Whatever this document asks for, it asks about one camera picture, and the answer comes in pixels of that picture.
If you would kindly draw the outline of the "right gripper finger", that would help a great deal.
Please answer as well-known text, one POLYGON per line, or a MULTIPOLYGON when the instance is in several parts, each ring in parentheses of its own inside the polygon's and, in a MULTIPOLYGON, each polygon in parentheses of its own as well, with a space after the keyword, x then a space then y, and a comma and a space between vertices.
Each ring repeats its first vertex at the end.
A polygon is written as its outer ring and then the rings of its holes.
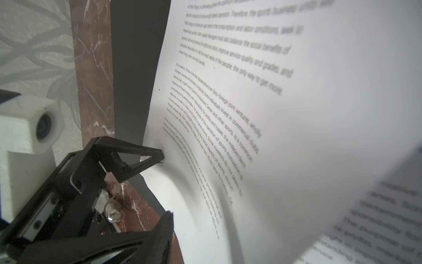
POLYGON ((152 231, 113 233, 36 242, 18 258, 19 264, 89 264, 118 253, 107 264, 168 264, 174 216, 165 212, 152 231))

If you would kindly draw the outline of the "blue folder black inside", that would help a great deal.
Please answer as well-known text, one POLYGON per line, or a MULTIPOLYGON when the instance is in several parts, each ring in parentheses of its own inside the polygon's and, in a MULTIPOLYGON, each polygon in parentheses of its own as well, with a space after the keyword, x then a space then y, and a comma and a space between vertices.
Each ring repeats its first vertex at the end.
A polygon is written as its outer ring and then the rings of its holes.
POLYGON ((142 145, 170 1, 111 1, 115 137, 142 145))

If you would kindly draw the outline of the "paper sheet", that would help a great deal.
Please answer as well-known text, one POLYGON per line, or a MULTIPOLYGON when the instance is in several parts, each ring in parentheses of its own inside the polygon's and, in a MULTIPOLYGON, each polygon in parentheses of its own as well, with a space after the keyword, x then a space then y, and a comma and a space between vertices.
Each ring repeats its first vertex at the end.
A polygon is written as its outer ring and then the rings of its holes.
POLYGON ((298 264, 419 264, 422 151, 381 181, 302 256, 298 264))
POLYGON ((144 142, 187 264, 297 264, 422 150, 421 1, 172 1, 144 142))

